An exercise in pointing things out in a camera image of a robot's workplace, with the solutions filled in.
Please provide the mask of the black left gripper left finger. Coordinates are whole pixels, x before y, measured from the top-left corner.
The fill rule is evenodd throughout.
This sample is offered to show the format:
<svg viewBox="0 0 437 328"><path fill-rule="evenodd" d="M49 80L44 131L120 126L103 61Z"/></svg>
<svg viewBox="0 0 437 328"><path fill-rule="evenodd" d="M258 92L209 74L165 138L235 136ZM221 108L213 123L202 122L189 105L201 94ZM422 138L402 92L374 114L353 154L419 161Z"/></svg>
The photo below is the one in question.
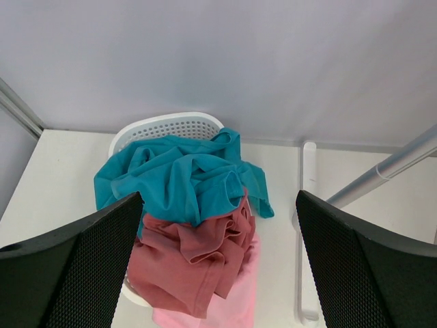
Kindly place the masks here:
<svg viewBox="0 0 437 328"><path fill-rule="evenodd" d="M110 327L143 210L140 193L1 248L2 327Z"/></svg>

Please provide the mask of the red t shirt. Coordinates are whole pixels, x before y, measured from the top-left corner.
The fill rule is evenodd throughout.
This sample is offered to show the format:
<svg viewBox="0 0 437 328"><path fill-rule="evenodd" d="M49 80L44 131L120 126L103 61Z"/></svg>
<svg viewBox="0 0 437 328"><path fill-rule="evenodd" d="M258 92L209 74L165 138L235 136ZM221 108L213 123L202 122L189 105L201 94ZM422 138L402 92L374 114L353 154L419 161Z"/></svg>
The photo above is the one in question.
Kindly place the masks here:
<svg viewBox="0 0 437 328"><path fill-rule="evenodd" d="M254 235L247 196L235 210L197 227L146 214L128 282L153 308L205 318L213 296L228 296Z"/></svg>

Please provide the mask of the pink t shirt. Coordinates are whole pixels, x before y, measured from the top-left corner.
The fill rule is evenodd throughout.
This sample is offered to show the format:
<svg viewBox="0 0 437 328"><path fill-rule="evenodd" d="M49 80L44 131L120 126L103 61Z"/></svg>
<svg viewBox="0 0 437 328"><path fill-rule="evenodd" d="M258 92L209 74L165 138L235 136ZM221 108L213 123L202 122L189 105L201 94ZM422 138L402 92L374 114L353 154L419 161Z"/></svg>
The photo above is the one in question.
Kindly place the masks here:
<svg viewBox="0 0 437 328"><path fill-rule="evenodd" d="M253 327L260 249L259 236L255 235L227 298L214 295L204 319L181 312L155 309L152 320L159 327L172 328Z"/></svg>

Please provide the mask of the teal t shirt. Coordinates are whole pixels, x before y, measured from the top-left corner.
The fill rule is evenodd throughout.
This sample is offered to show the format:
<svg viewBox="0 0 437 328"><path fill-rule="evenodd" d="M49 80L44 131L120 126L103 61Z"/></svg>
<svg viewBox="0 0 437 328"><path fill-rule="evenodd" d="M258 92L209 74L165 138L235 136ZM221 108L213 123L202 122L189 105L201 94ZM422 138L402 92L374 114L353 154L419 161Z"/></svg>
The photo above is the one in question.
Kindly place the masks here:
<svg viewBox="0 0 437 328"><path fill-rule="evenodd" d="M138 192L144 215L198 226L247 197L260 217L271 218L265 173L242 160L240 146L240 134L230 128L210 140L168 135L134 141L95 175L96 208Z"/></svg>

